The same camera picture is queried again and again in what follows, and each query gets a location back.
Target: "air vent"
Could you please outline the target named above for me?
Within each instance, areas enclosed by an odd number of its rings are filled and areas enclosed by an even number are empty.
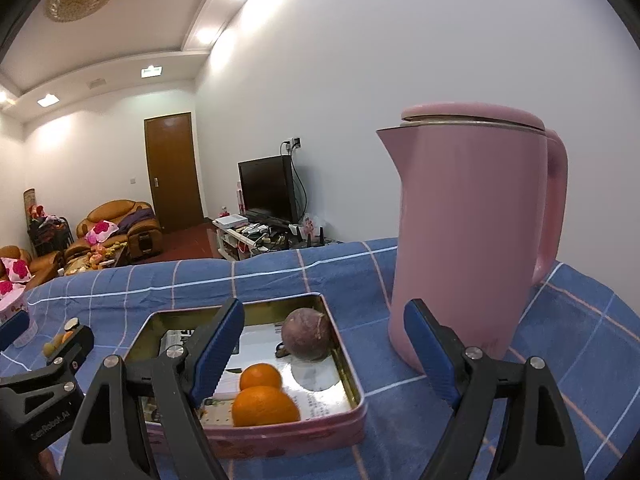
[[[94,88],[98,88],[98,86],[102,86],[106,84],[107,82],[105,81],[104,78],[99,78],[99,79],[94,79],[93,81],[89,81],[87,83],[87,86],[89,87],[89,90],[93,90]]]

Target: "purple fruit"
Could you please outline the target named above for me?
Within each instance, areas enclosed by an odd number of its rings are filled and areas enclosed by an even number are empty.
[[[312,308],[294,310],[282,325],[282,342],[299,359],[315,361],[324,358],[331,342],[327,316]]]

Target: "kettle spout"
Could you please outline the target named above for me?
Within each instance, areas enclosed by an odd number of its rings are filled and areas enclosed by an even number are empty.
[[[391,160],[402,178],[414,152],[415,128],[385,128],[378,130],[378,137],[391,155]]]

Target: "blue checkered tablecloth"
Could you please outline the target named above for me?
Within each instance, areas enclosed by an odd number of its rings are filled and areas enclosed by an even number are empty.
[[[396,240],[264,254],[230,264],[183,260],[57,278],[30,292],[39,326],[27,346],[0,357],[0,376],[44,365],[42,345],[77,316],[95,333],[78,372],[86,389],[100,362],[124,354],[156,310],[321,292],[366,391],[366,438],[357,446],[295,458],[225,462],[233,479],[417,479],[450,417],[428,380],[392,351],[386,336]],[[640,428],[640,319],[606,286],[557,263],[531,291],[508,358],[542,356],[559,383],[580,443],[587,479],[603,479]],[[474,478],[495,451],[504,404],[496,401]],[[54,446],[62,462],[66,437]],[[175,478],[158,456],[162,478]]]

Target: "pink cushion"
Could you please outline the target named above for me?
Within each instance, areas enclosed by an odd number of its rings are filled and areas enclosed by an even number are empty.
[[[118,226],[113,222],[100,220],[93,229],[84,236],[84,239],[89,242],[89,245],[101,244],[117,230]]]
[[[0,281],[0,300],[14,290],[24,290],[21,283],[12,283],[5,280]]]
[[[10,282],[27,283],[31,281],[32,275],[29,272],[27,262],[14,258],[0,258],[0,260],[4,264]]]

